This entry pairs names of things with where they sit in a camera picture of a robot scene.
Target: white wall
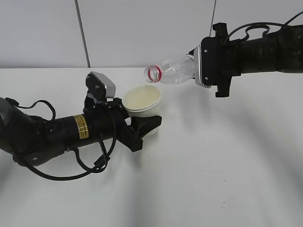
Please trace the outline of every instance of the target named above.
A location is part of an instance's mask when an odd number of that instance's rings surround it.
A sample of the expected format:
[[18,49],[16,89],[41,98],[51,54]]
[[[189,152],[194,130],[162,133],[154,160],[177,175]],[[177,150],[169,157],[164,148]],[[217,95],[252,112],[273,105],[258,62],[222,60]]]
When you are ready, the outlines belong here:
[[92,67],[144,67],[209,35],[214,0],[79,0]]
[[[92,67],[144,67],[187,53],[208,36],[214,5],[78,1]],[[250,22],[284,23],[300,10],[302,0],[217,0],[214,22],[227,23],[230,32]],[[0,68],[87,67],[74,0],[0,0],[0,21]],[[302,24],[302,17],[293,24]],[[251,31],[251,37],[261,32]]]
[[73,0],[1,0],[0,68],[87,67]]

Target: cup rim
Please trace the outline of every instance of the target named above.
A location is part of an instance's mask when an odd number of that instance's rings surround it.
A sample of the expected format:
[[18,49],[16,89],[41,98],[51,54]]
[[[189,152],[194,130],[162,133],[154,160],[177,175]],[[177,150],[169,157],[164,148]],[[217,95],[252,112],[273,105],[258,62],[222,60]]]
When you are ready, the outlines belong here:
[[[157,101],[155,101],[153,104],[148,105],[148,106],[146,106],[146,107],[144,107],[144,108],[138,108],[138,109],[127,108],[127,107],[124,105],[125,96],[127,95],[127,93],[131,92],[132,90],[134,90],[134,89],[136,89],[136,88],[140,88],[140,87],[152,87],[152,88],[156,88],[156,89],[160,92],[159,98],[158,98]],[[157,87],[155,87],[155,86],[152,86],[152,85],[141,85],[141,86],[137,86],[137,87],[134,87],[134,88],[132,88],[131,90],[129,90],[127,93],[124,95],[124,97],[123,97],[123,99],[122,99],[122,105],[123,105],[123,107],[124,107],[127,111],[130,111],[130,112],[132,112],[132,113],[138,113],[138,112],[143,112],[143,111],[149,110],[149,109],[153,108],[154,106],[156,106],[156,105],[162,100],[162,92],[160,91],[159,88],[157,88]]]

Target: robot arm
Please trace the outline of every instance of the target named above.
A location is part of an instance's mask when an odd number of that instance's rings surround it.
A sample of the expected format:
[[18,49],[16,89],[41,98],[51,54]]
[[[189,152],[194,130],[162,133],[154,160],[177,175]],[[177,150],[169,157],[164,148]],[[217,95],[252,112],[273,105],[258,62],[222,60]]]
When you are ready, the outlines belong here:
[[[228,97],[232,77],[242,73],[287,72],[303,73],[303,25],[289,26],[297,14],[287,23],[252,23],[246,29],[246,37],[230,41],[227,25],[213,25],[215,37],[206,37],[189,54],[195,59],[195,82],[205,88],[217,86],[216,97]],[[268,33],[269,26],[282,28]],[[248,31],[265,28],[263,37],[248,40]]]

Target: white cup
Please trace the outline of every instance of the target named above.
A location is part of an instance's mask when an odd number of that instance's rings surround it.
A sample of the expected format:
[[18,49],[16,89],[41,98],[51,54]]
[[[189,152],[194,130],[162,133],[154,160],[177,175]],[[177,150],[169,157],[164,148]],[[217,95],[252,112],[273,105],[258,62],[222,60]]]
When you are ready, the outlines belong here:
[[[128,91],[122,99],[122,104],[130,117],[152,117],[159,115],[161,91],[151,85],[135,87]],[[147,135],[154,134],[159,127]]]

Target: black cable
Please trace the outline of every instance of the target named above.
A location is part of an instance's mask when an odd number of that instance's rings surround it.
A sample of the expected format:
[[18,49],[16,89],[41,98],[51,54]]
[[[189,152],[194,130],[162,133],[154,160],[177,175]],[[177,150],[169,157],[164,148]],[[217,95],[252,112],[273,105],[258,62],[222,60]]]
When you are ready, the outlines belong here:
[[[103,155],[99,158],[101,159],[102,161],[104,161],[104,164],[103,162],[98,162],[98,164],[96,164],[95,166],[98,166],[99,169],[97,170],[93,170],[92,173],[95,173],[95,174],[98,174],[98,173],[102,173],[106,167],[107,167],[107,164],[108,164],[108,160],[109,160],[109,156],[107,155],[106,153],[106,149],[105,149],[105,146],[104,146],[104,143],[103,141],[101,140],[101,142],[99,142],[100,144],[102,143],[103,145],[101,146],[101,150],[102,150],[102,153]],[[77,162],[78,164],[86,171],[89,171],[89,170],[92,170],[92,168],[89,168],[87,165],[85,165],[83,163],[83,161],[81,160],[80,158],[80,154],[79,154],[79,149],[78,148],[71,148],[72,151],[75,152],[75,155],[76,155],[76,159],[77,159]]]
[[30,107],[19,106],[19,103],[15,99],[12,99],[12,98],[5,98],[5,100],[8,101],[11,105],[14,105],[15,107],[18,107],[20,109],[31,109],[31,108],[34,108],[37,105],[37,103],[44,103],[48,106],[48,108],[51,109],[51,111],[53,113],[51,121],[55,120],[55,118],[56,118],[55,108],[52,106],[52,104],[50,104],[46,100],[38,100],[38,101],[34,102]]
[[229,38],[234,33],[241,30],[242,28],[249,27],[249,26],[255,26],[255,25],[273,25],[273,26],[280,26],[280,27],[284,26],[284,24],[273,23],[273,22],[254,22],[254,23],[249,23],[249,24],[246,24],[246,25],[242,25],[242,26],[236,28],[235,30],[233,30],[232,32],[230,32],[229,35],[226,37],[225,41],[223,42],[223,44],[226,44],[226,42],[229,40]]
[[283,26],[281,29],[284,29],[290,22],[292,22],[294,19],[296,19],[298,16],[300,16],[301,14],[303,14],[303,11],[296,14],[295,16],[293,16],[291,19],[289,19]]
[[226,44],[226,42],[229,40],[229,38],[234,34],[236,33],[237,31],[239,31],[240,29],[242,28],[245,28],[245,27],[249,27],[249,26],[254,26],[254,25],[273,25],[273,26],[280,26],[281,29],[284,29],[285,27],[289,26],[288,24],[290,22],[292,22],[293,20],[295,20],[298,16],[300,16],[301,14],[303,14],[303,11],[296,14],[295,16],[293,16],[290,20],[288,20],[285,24],[279,24],[279,23],[272,23],[272,22],[255,22],[255,23],[250,23],[250,24],[246,24],[246,25],[242,25],[238,28],[236,28],[235,30],[233,30],[232,32],[230,32],[230,34],[227,36],[227,38],[225,39],[225,41],[223,42],[223,44]]

